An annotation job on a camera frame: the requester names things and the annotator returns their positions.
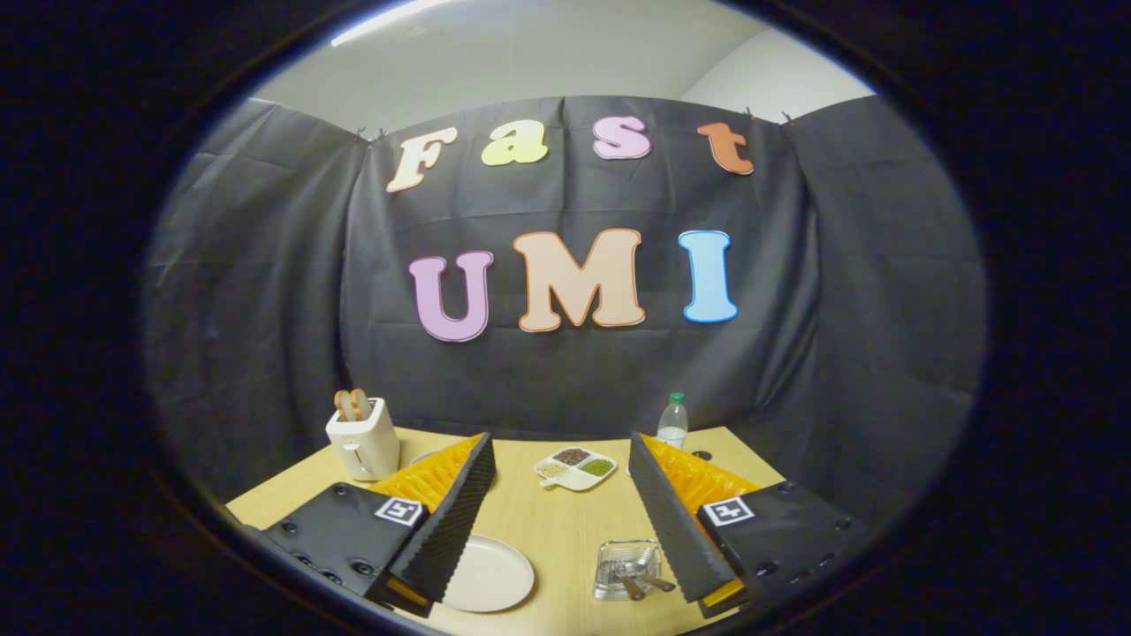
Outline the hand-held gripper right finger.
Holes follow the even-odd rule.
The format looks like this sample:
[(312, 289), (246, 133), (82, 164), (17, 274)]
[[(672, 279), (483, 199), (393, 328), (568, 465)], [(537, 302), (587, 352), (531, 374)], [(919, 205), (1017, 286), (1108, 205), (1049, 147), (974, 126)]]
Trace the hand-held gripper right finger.
[(760, 617), (815, 591), (866, 550), (874, 530), (785, 479), (734, 435), (715, 459), (634, 432), (629, 473), (676, 584), (703, 618)]

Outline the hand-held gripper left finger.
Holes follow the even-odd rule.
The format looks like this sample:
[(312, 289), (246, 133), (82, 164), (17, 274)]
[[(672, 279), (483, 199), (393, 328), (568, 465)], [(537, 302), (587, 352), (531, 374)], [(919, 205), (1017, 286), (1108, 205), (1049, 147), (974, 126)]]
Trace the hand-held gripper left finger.
[(239, 499), (260, 548), (323, 592), (428, 618), (444, 599), (492, 481), (489, 432), (375, 484), (316, 452)]

